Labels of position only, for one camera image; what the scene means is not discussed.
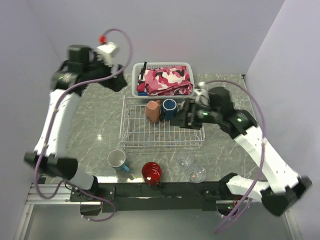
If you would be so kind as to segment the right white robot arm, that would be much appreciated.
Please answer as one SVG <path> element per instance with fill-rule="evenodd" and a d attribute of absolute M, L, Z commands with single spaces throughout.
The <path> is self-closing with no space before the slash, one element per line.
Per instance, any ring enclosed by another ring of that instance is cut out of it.
<path fill-rule="evenodd" d="M 224 199 L 245 196 L 262 205 L 274 216 L 281 216 L 311 187 L 307 176 L 300 176 L 277 153 L 262 128 L 246 110 L 236 109 L 224 87 L 210 90 L 197 88 L 196 98 L 186 98 L 182 108 L 171 120 L 172 126 L 199 130 L 203 124 L 216 124 L 240 145 L 259 167 L 265 181 L 254 181 L 230 173 L 219 181 Z"/>

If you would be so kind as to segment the dark blue mug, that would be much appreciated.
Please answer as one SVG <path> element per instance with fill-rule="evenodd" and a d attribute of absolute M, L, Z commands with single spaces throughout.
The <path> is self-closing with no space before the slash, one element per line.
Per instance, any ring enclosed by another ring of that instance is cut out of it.
<path fill-rule="evenodd" d="M 175 118 L 178 112 L 178 104 L 173 99 L 165 99 L 162 103 L 161 114 L 163 119 L 166 121 L 171 121 Z"/>

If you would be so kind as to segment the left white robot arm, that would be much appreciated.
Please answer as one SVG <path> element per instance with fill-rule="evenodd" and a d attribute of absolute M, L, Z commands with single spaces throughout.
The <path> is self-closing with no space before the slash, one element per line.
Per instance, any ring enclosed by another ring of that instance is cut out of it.
<path fill-rule="evenodd" d="M 51 77 L 49 107 L 39 141 L 33 151 L 24 155 L 24 161 L 34 168 L 35 184 L 39 175 L 45 174 L 82 189 L 88 201 L 99 197 L 98 179 L 82 169 L 77 159 L 67 156 L 66 144 L 73 113 L 89 84 L 100 83 L 114 92 L 127 86 L 122 65 L 112 73 L 117 50 L 113 42 L 102 43 L 96 49 L 77 44 L 67 48 L 68 59 Z"/>

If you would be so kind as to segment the light blue mug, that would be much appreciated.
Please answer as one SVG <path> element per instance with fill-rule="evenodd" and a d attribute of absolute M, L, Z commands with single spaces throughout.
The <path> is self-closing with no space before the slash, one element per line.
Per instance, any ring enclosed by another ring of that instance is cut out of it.
<path fill-rule="evenodd" d="M 131 172 L 126 163 L 126 154 L 120 149 L 112 150 L 107 156 L 107 162 L 117 171 L 126 171 L 127 173 Z"/>

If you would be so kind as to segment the salmon pink mug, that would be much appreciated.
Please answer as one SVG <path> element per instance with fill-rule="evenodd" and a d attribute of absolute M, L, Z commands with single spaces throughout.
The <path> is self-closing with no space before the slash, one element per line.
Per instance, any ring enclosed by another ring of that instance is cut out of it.
<path fill-rule="evenodd" d="M 145 118 L 150 123 L 159 121 L 161 115 L 161 101 L 150 100 L 145 106 Z"/>

